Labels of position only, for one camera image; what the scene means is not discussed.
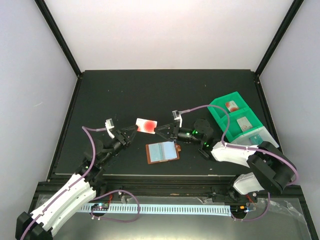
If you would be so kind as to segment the brown leather card holder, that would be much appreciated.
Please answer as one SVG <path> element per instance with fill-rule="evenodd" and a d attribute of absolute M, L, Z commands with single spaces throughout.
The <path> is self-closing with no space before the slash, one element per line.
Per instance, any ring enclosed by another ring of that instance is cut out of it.
<path fill-rule="evenodd" d="M 180 159 L 181 146 L 173 141 L 147 144 L 145 149 L 149 165 Z"/>

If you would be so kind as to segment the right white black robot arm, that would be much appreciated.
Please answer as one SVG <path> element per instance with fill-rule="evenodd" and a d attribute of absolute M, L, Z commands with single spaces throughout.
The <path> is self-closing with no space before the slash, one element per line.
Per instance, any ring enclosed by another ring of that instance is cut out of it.
<path fill-rule="evenodd" d="M 272 143 L 244 146 L 223 143 L 214 138 L 214 130 L 204 119 L 197 119 L 193 128 L 185 128 L 179 120 L 155 128 L 162 138 L 184 144 L 197 145 L 206 160 L 226 162 L 248 168 L 249 173 L 237 175 L 218 197 L 232 203 L 244 202 L 246 195 L 267 191 L 282 194 L 297 177 L 297 169 Z"/>

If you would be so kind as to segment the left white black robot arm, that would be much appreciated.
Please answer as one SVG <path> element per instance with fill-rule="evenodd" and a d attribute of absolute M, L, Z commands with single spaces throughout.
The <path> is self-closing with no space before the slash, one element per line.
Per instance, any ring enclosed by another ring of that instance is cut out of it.
<path fill-rule="evenodd" d="M 103 157 L 97 159 L 97 149 L 91 136 L 93 129 L 83 126 L 91 143 L 92 156 L 87 159 L 51 198 L 31 213 L 23 212 L 16 220 L 17 240 L 52 240 L 61 227 L 86 203 L 103 199 L 108 192 L 101 178 L 109 160 L 127 149 L 134 139 L 138 126 L 119 130 L 106 126 L 111 138 L 102 149 Z"/>

